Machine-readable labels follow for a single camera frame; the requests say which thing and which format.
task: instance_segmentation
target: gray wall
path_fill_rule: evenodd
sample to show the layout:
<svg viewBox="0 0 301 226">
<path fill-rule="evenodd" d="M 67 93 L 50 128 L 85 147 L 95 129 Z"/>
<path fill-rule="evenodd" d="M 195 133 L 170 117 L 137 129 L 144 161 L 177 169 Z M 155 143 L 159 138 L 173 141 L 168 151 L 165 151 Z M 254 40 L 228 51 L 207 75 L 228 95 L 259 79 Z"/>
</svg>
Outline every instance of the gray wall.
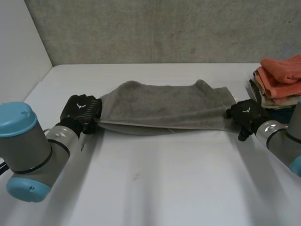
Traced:
<svg viewBox="0 0 301 226">
<path fill-rule="evenodd" d="M 300 0 L 25 0 L 53 65 L 221 63 L 301 52 Z"/>
</svg>

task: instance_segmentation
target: towel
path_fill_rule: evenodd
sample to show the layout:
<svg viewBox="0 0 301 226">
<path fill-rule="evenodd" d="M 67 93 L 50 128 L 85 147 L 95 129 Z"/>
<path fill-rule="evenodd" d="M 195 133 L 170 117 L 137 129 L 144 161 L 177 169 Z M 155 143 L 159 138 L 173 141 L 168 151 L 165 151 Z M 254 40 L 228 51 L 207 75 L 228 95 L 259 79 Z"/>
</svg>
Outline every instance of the towel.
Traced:
<svg viewBox="0 0 301 226">
<path fill-rule="evenodd" d="M 287 99 L 284 102 L 281 102 L 280 104 L 276 104 L 275 101 L 273 101 L 273 99 L 269 99 L 263 93 L 262 87 L 256 81 L 256 79 L 250 80 L 249 84 L 254 97 L 263 108 L 268 108 L 268 109 L 291 108 L 298 103 L 299 96 L 295 96 L 295 97 L 287 97 Z"/>
<path fill-rule="evenodd" d="M 259 67 L 257 72 L 259 75 L 256 75 L 255 78 L 261 85 L 264 93 L 277 104 L 285 101 L 288 96 L 301 95 L 301 81 L 297 81 L 293 84 L 279 83 L 275 77 L 263 67 Z"/>
<path fill-rule="evenodd" d="M 292 118 L 295 106 L 283 109 L 266 109 L 269 113 L 269 119 L 288 125 Z"/>
<path fill-rule="evenodd" d="M 203 80 L 191 86 L 151 86 L 128 81 L 101 97 L 100 127 L 118 132 L 156 135 L 189 129 L 238 132 L 226 119 L 235 100 L 226 87 L 213 89 Z"/>
<path fill-rule="evenodd" d="M 280 83 L 292 84 L 301 79 L 301 54 L 286 60 L 265 58 L 260 64 Z"/>
</svg>

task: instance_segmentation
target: table surface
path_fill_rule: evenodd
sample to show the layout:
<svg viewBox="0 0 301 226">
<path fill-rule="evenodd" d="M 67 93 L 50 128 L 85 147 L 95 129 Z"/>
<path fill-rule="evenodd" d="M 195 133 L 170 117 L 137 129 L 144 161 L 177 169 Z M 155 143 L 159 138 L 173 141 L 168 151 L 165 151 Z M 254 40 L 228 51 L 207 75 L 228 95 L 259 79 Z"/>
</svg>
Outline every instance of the table surface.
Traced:
<svg viewBox="0 0 301 226">
<path fill-rule="evenodd" d="M 121 83 L 226 86 L 240 100 L 258 64 L 61 65 L 26 102 L 43 129 L 71 95 L 100 97 Z M 301 180 L 253 136 L 198 130 L 90 137 L 41 203 L 14 199 L 0 177 L 3 226 L 299 226 Z"/>
</svg>

